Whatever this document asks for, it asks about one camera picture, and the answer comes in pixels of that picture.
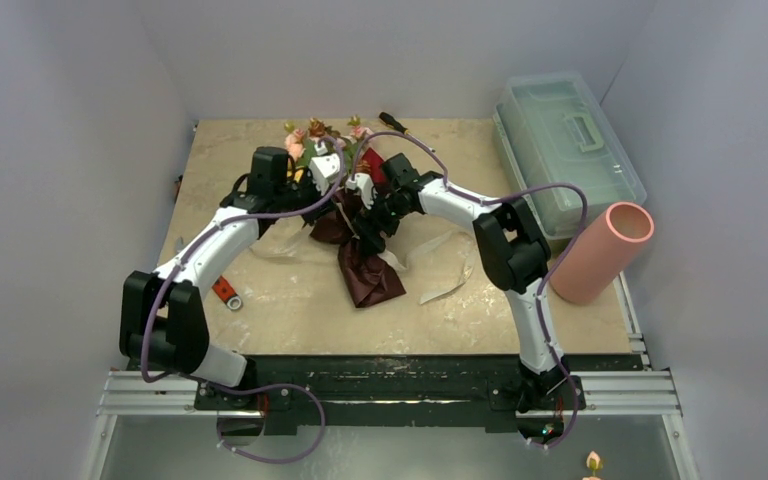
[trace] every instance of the clear plastic storage box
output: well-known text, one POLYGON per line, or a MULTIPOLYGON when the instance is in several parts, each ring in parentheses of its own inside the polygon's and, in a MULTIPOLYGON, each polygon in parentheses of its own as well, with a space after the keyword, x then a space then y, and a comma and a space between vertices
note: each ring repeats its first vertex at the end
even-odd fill
MULTIPOLYGON (((588 223, 612 203, 642 205, 646 191, 581 75, 515 77, 496 106, 496 140, 517 189, 569 182, 587 196, 588 223)), ((549 240, 572 237, 581 200, 569 189, 531 196, 549 240)))

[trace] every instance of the pink tube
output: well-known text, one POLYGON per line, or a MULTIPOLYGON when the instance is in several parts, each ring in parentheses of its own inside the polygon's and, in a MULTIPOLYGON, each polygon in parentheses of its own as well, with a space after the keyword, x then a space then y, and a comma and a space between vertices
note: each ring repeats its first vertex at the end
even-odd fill
POLYGON ((590 303, 634 260, 654 232, 655 222, 643 207, 615 203, 582 232, 549 284, 569 302, 590 303))

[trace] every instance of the small flower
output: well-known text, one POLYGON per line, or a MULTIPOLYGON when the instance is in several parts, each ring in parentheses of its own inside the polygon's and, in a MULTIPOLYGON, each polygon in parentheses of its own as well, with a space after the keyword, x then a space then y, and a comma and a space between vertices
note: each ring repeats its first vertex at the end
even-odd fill
POLYGON ((322 122, 322 120, 316 117, 311 117, 310 125, 308 125, 307 131, 311 137, 323 137, 327 133, 325 130, 325 124, 322 122))
POLYGON ((369 175, 372 173, 372 167, 369 166, 369 162, 361 158, 360 162, 358 162, 358 168, 355 173, 365 173, 369 175))
POLYGON ((593 472, 594 476, 596 475, 596 472, 602 470, 604 467, 605 464, 602 463, 602 457, 600 457, 598 453, 590 452, 590 455, 587 455, 587 468, 593 472))
POLYGON ((372 130, 369 127, 362 127, 360 125, 352 128, 352 136, 358 140, 363 140, 367 135, 372 135, 372 130))

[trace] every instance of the dark red fabric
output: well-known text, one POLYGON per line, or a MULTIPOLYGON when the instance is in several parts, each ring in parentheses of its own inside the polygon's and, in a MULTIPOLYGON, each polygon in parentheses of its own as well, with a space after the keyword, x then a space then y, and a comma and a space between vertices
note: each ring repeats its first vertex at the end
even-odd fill
POLYGON ((357 308, 371 307, 405 294, 405 287, 393 267, 378 255, 362 256, 356 238, 340 245, 337 263, 357 308))
MULTIPOLYGON (((363 208, 360 197, 344 190, 338 190, 334 198, 349 219, 363 208)), ((361 255, 358 240, 353 238, 354 234, 340 212, 329 212, 317 220, 310 236, 323 243, 340 245, 337 263, 355 307, 371 307, 405 294, 405 287, 393 267, 378 255, 361 255)))
POLYGON ((367 148, 360 159, 366 161, 369 165, 369 176, 372 178, 372 183, 376 185, 387 183, 387 177, 385 177, 384 173, 381 171, 381 164, 384 163, 384 159, 381 158, 381 155, 378 155, 378 152, 371 148, 367 148))

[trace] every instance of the white wall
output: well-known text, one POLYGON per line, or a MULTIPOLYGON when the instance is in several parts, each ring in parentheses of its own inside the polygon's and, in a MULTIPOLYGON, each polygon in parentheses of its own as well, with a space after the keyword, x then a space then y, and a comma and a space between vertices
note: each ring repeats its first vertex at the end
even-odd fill
POLYGON ((597 98, 654 0, 137 0, 190 112, 487 117, 513 75, 597 98))
POLYGON ((628 272, 705 478, 768 478, 768 2, 660 0, 603 104, 657 223, 628 272))
POLYGON ((73 479, 188 117, 126 0, 0 0, 0 479, 73 479))

